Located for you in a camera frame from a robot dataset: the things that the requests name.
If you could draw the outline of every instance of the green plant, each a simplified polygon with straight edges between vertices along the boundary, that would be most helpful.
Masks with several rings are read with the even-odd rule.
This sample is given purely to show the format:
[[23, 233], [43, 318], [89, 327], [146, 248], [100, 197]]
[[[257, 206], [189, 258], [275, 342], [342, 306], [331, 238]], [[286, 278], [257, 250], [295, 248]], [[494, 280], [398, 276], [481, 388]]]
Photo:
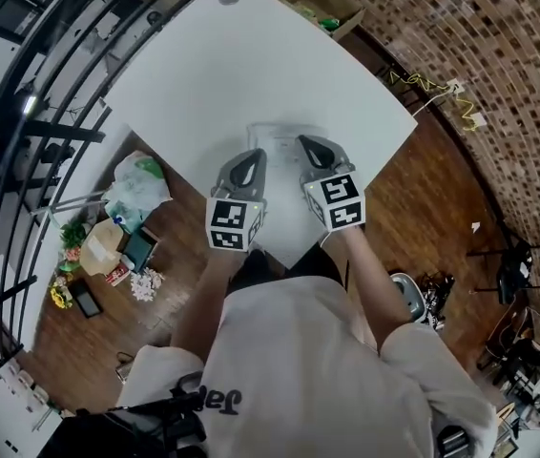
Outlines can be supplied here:
[[62, 239], [64, 249], [73, 249], [81, 246], [86, 238], [86, 230], [83, 227], [83, 222], [79, 219], [73, 219], [63, 225], [60, 238]]

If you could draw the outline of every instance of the white table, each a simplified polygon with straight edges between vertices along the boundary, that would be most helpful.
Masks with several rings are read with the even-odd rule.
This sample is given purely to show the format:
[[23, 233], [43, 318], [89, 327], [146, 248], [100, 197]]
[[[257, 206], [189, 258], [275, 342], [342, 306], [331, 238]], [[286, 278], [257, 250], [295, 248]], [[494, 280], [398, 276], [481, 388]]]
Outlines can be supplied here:
[[[247, 149], [247, 125], [324, 128], [367, 185], [416, 126], [354, 57], [277, 0], [195, 0], [137, 56], [109, 106], [204, 196]], [[269, 169], [256, 241], [292, 266], [323, 228], [296, 178]]]

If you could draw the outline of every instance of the white t-shirt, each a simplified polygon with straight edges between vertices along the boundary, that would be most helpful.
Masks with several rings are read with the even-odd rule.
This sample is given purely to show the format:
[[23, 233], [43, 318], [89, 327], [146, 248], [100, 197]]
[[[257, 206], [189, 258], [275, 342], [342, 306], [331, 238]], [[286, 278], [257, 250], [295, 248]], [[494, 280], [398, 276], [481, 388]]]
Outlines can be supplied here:
[[203, 370], [199, 417], [211, 457], [432, 457], [432, 420], [463, 427], [475, 456], [490, 456], [495, 409], [437, 334], [404, 325], [379, 356], [353, 336], [353, 317], [343, 288], [326, 278], [234, 292], [206, 364], [145, 346], [118, 405], [170, 398], [180, 377]]

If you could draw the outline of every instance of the cardboard box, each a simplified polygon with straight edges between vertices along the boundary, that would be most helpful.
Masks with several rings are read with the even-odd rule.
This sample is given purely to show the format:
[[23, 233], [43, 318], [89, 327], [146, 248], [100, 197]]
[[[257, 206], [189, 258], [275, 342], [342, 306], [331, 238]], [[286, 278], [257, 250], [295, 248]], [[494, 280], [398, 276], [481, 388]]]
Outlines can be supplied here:
[[303, 15], [304, 18], [310, 20], [321, 28], [319, 22], [324, 19], [337, 18], [340, 25], [334, 31], [326, 31], [335, 41], [351, 32], [361, 23], [363, 19], [364, 8], [358, 0], [280, 0], [282, 3], [289, 5], [297, 13], [309, 13], [307, 10], [314, 12], [314, 17]]
[[79, 263], [88, 275], [109, 275], [119, 265], [121, 253], [117, 251], [124, 231], [113, 219], [99, 222], [92, 228], [81, 246]]

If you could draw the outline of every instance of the brick wall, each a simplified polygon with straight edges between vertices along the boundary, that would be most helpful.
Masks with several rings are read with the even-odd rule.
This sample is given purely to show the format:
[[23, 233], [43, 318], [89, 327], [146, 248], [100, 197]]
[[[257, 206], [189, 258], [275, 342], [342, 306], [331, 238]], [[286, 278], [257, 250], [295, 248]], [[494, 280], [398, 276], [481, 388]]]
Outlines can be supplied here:
[[[436, 83], [467, 82], [462, 97], [488, 125], [467, 132], [465, 104], [449, 100], [443, 110], [495, 190], [508, 224], [540, 241], [540, 0], [361, 1], [363, 26], [411, 73]], [[532, 303], [540, 309], [540, 292]]]

